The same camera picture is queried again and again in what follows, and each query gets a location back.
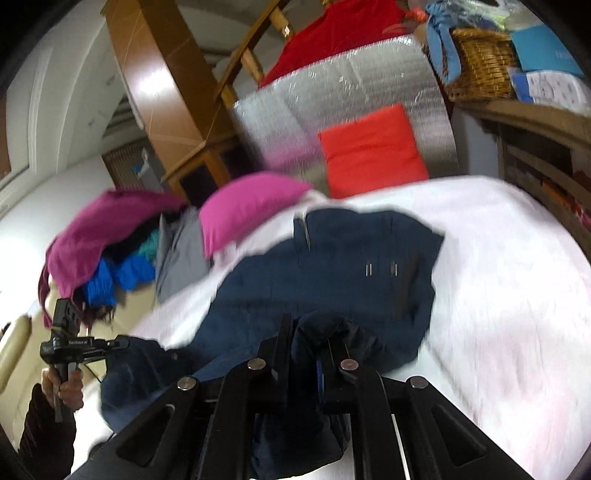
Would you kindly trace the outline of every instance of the black sleeve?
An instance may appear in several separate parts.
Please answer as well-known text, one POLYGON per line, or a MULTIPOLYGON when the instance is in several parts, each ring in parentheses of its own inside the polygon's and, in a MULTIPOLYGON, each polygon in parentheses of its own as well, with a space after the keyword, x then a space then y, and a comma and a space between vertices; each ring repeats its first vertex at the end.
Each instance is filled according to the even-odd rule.
POLYGON ((41 385, 31 394, 18 456, 37 480, 64 480, 74 463, 76 425, 55 422, 41 385))

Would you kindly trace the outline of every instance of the person's arm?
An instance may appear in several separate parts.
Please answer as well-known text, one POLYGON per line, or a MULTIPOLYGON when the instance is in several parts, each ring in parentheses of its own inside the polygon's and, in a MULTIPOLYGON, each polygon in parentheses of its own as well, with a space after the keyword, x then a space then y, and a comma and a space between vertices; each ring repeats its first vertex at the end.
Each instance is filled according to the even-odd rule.
POLYGON ((59 388, 60 398, 72 410, 84 405, 80 370, 61 385, 53 368, 43 371, 41 385, 33 387, 18 450, 19 457, 37 480, 63 480, 70 475, 74 462, 76 425, 55 422, 54 388, 59 388))

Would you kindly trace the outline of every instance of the beige chair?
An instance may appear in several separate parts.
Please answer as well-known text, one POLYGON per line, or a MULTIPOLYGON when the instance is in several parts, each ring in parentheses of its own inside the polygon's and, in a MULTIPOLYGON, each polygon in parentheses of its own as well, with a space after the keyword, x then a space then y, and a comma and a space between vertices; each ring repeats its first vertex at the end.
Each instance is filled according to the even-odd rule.
MULTIPOLYGON (((46 308, 53 313, 58 299, 57 288, 51 285, 46 308)), ((155 306, 154 285, 139 288, 122 296, 110 324, 99 322, 94 325, 91 335, 111 339, 119 334, 130 333, 135 325, 155 306)), ((81 335, 86 335, 83 327, 81 335)), ((24 428, 33 385, 41 379, 46 364, 39 356, 39 345, 50 337, 50 331, 43 326, 43 314, 33 318, 22 316, 8 329, 0 340, 0 424, 13 446, 17 447, 24 428)), ((95 377, 106 373, 104 362, 95 362, 82 367, 84 384, 89 385, 95 377)))

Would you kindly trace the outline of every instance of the light blue ribbon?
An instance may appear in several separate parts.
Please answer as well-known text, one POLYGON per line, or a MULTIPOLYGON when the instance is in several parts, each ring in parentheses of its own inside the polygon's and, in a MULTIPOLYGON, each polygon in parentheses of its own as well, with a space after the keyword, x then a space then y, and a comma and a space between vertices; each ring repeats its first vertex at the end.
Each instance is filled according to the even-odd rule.
POLYGON ((449 33, 449 29, 456 26, 456 20, 446 11, 441 1, 427 4, 425 10, 429 14, 427 44, 431 63, 443 83, 452 83, 462 73, 460 57, 449 33), (447 74, 443 72, 443 52, 447 56, 447 74))

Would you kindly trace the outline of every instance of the silver insulation foil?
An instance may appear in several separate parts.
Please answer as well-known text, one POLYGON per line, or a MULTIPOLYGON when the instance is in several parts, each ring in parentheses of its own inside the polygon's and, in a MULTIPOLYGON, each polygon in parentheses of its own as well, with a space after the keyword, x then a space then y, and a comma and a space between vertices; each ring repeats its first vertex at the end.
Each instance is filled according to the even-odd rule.
POLYGON ((319 131, 395 103, 404 104, 427 167, 457 165, 443 97, 411 35, 296 70, 233 108, 241 134, 262 166, 287 173, 325 162, 319 131))

